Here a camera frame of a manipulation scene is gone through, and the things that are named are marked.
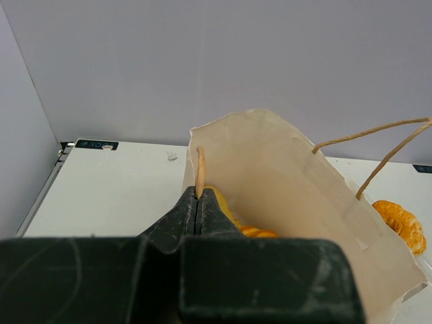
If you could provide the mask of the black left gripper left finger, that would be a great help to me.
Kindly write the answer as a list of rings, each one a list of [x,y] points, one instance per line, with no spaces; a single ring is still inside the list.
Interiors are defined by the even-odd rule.
[[[132,237],[3,240],[1,322],[155,322],[176,301],[178,249],[197,206],[189,188]]]

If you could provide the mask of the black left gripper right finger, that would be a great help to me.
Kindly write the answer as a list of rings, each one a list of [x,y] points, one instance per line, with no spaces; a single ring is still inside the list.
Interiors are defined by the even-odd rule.
[[[364,323],[351,266],[334,242],[247,238],[212,190],[180,245],[185,323]]]

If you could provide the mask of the ridged orange roll bread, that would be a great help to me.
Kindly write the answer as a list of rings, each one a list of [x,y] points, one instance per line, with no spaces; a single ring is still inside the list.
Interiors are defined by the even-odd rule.
[[[266,229],[259,229],[253,226],[240,226],[240,231],[248,238],[277,238],[278,235]]]

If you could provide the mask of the long orange bread loaf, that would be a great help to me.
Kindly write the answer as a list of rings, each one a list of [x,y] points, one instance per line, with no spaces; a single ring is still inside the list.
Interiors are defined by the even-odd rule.
[[[216,187],[211,185],[205,185],[204,189],[211,189],[215,193],[215,197],[222,213],[236,226],[238,230],[240,230],[240,221],[234,217],[234,214],[229,208],[228,202],[225,199],[224,195],[222,195],[222,193]]]

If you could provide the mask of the white paper bag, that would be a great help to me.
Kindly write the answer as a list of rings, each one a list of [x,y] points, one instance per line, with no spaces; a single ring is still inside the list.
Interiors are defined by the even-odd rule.
[[[391,323],[427,287],[406,243],[315,145],[275,113],[232,113],[193,128],[184,185],[221,191],[243,224],[324,238],[350,262],[369,323]]]

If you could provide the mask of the orange twisted ring bread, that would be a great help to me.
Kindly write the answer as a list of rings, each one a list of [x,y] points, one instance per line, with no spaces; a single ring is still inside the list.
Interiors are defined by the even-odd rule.
[[[417,257],[427,249],[427,239],[420,221],[414,214],[401,205],[387,200],[378,200],[372,204],[382,220],[389,226],[409,247],[411,253]]]

